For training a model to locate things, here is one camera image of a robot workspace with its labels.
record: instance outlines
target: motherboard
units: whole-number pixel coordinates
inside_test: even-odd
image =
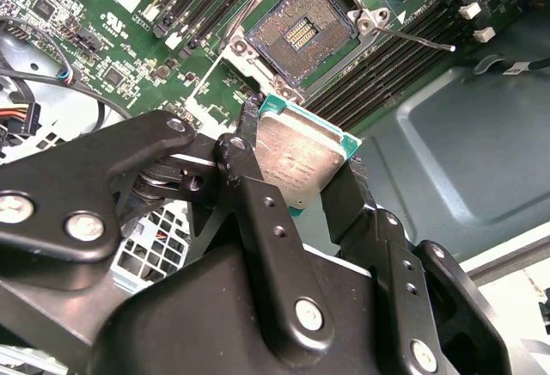
[[[277,94],[354,132],[536,1],[0,0],[0,15],[49,33],[80,82],[132,115],[227,130],[246,98]],[[31,28],[6,30],[55,58]]]

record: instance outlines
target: bolt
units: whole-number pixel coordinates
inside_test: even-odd
[[[437,370],[436,357],[425,343],[415,339],[411,342],[411,350],[414,358],[425,371],[435,372]]]
[[[246,42],[238,40],[233,44],[233,48],[237,54],[242,55],[247,51],[248,46]]]
[[[445,252],[443,252],[439,246],[436,246],[435,244],[432,244],[431,249],[433,250],[433,252],[436,254],[436,256],[439,259],[444,259],[445,258]]]
[[[395,217],[392,213],[386,212],[386,219],[389,223],[393,224],[394,226],[399,224],[399,220],[397,220],[397,217]]]
[[[166,120],[166,125],[177,132],[184,132],[186,130],[186,127],[178,119],[168,119]]]
[[[20,223],[27,220],[34,212],[31,200],[17,194],[0,196],[0,222]]]
[[[105,226],[100,218],[90,213],[73,214],[67,223],[65,230],[70,236],[83,242],[91,242],[103,234]]]
[[[296,302],[296,316],[300,324],[307,330],[319,330],[323,326],[323,314],[316,304],[307,299]]]
[[[240,139],[238,137],[232,137],[230,142],[231,142],[232,145],[234,145],[235,147],[238,147],[241,150],[244,150],[244,149],[247,148],[247,146],[244,145],[244,142],[242,141],[242,139]]]

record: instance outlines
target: integrated circuit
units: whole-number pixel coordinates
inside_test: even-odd
[[[36,0],[33,5],[33,11],[44,21],[50,21],[55,12],[55,7],[48,3],[47,0]]]
[[[292,87],[357,37],[334,0],[280,0],[247,33],[247,39]]]
[[[103,78],[105,78],[105,80],[112,84],[114,87],[119,87],[120,83],[122,83],[122,81],[124,80],[124,76],[113,67],[107,70]]]

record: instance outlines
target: connector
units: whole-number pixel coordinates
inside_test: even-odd
[[[487,28],[478,29],[474,31],[474,38],[478,42],[482,42],[482,43],[489,42],[489,40],[495,35],[496,33],[493,27],[487,27]]]
[[[28,105],[27,117],[21,122],[16,119],[8,120],[8,133],[19,136],[34,136],[39,129],[40,104],[32,102]]]
[[[481,7],[478,3],[470,3],[469,5],[460,7],[458,12],[467,20],[473,20],[481,12]]]

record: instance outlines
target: orange wire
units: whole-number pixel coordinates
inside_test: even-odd
[[[25,120],[26,115],[17,111],[0,111],[0,117],[17,117],[19,119]]]

